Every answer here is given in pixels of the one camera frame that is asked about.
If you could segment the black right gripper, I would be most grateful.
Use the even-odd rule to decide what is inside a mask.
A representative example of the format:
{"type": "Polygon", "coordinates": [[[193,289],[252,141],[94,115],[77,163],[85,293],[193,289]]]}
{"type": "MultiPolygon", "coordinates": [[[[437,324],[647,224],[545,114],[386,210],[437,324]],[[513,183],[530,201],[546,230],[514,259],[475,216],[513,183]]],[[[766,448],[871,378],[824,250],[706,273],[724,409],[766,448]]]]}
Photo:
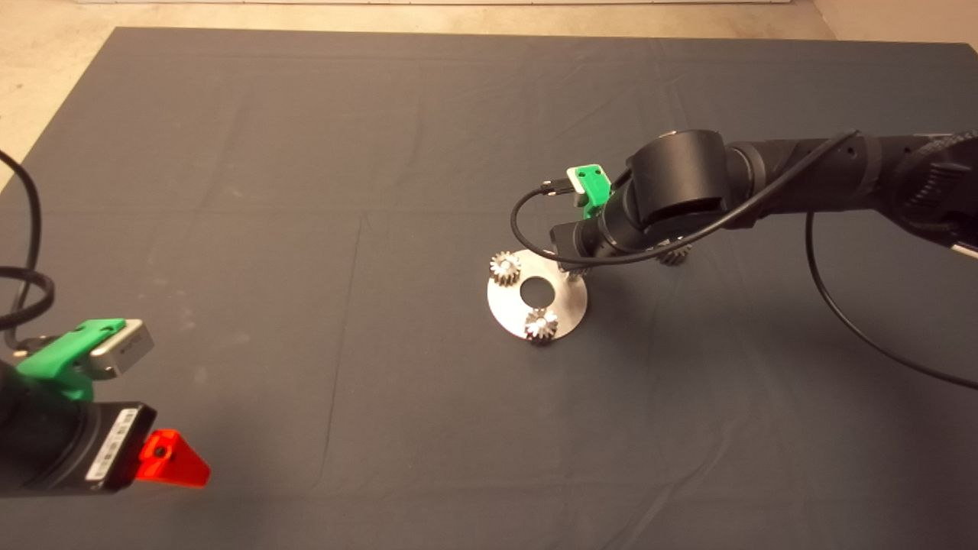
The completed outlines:
{"type": "Polygon", "coordinates": [[[558,264],[562,270],[588,270],[591,265],[585,264],[585,260],[628,257],[682,241],[678,235],[651,241],[649,235],[629,223],[624,212],[615,210],[614,214],[618,217],[611,224],[605,223],[603,215],[594,215],[549,230],[552,254],[560,257],[558,264]]]}

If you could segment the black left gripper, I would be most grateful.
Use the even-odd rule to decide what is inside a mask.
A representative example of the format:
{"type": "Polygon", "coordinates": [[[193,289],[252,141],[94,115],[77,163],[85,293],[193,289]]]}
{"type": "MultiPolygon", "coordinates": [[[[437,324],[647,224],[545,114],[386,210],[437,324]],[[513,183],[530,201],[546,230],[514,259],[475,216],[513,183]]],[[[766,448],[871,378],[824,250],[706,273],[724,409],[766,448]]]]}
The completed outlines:
{"type": "Polygon", "coordinates": [[[27,483],[28,494],[114,494],[137,480],[203,488],[206,460],[175,429],[156,429],[144,403],[85,403],[80,432],[52,466],[27,483]]]}

